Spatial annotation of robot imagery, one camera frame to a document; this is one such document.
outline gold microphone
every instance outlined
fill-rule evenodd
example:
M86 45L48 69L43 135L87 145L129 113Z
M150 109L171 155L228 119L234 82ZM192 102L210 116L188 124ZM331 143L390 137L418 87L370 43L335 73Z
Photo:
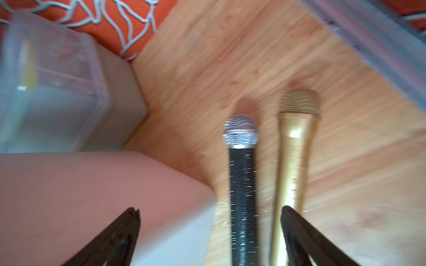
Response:
M308 177L309 153L320 120L315 91L291 90L282 97L279 113L280 154L272 227L271 266L287 266L281 228L281 209L288 205L302 212Z

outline microphone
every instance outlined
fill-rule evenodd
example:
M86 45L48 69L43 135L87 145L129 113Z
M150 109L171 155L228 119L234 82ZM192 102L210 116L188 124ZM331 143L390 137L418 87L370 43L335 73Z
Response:
M233 116L225 124L223 137L229 147L232 266L258 266L256 125L247 115Z
M302 212L308 177L309 154L320 120L320 100L315 91L291 90L282 97L279 113L280 155L272 227L271 266L287 265L281 228L281 210L290 206Z

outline black mesh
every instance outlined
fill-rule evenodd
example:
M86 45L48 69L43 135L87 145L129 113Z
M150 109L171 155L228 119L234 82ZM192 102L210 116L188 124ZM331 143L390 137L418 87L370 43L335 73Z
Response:
M232 265L259 264L254 149L229 149Z

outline wooden floor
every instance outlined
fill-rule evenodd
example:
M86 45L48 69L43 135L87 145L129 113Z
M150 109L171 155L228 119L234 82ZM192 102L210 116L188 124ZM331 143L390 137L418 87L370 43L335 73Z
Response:
M296 0L180 0L134 63L150 116L125 149L210 185L208 266L230 265L225 121L254 118L267 265L281 95L317 90L304 216L364 266L424 265L426 116Z

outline black microphone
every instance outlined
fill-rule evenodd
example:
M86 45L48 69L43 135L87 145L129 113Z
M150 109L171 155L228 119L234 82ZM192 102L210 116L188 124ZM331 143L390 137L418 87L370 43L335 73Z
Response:
M223 137L229 147L232 266L258 266L256 125L247 115L233 116L225 124Z

